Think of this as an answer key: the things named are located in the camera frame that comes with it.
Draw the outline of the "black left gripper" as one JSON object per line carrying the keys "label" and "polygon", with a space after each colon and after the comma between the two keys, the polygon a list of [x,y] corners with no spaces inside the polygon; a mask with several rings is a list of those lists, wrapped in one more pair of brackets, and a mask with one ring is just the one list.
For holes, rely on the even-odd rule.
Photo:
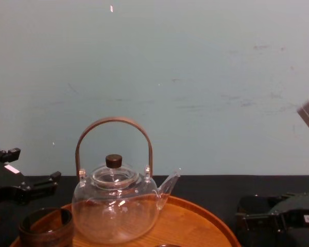
{"label": "black left gripper", "polygon": [[31,181],[12,165],[7,164],[17,161],[20,153],[19,148],[8,151],[0,149],[0,203],[15,201],[25,205],[30,201],[53,195],[59,185],[61,178],[59,171],[37,181]]}

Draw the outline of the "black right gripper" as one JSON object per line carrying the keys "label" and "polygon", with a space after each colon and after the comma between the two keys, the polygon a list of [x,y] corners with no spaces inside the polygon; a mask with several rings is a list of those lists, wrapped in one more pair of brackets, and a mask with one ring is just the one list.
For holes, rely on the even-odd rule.
{"label": "black right gripper", "polygon": [[[285,211],[283,215],[268,213]],[[245,231],[262,229],[284,232],[309,228],[309,192],[287,192],[278,196],[245,196],[237,205],[237,226]]]}

